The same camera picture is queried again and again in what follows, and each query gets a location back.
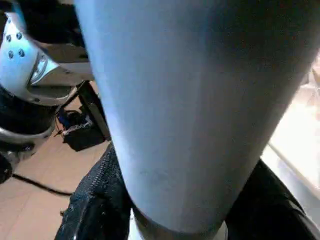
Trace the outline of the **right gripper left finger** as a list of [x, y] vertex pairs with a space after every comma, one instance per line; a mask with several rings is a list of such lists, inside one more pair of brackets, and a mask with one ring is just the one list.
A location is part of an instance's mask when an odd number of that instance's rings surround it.
[[133, 204], [116, 151], [108, 146], [69, 198], [56, 240], [126, 240]]

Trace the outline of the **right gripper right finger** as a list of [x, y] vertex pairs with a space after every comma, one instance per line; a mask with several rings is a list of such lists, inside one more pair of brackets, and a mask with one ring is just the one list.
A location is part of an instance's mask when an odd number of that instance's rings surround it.
[[229, 240], [318, 240], [298, 200], [259, 160], [226, 217]]

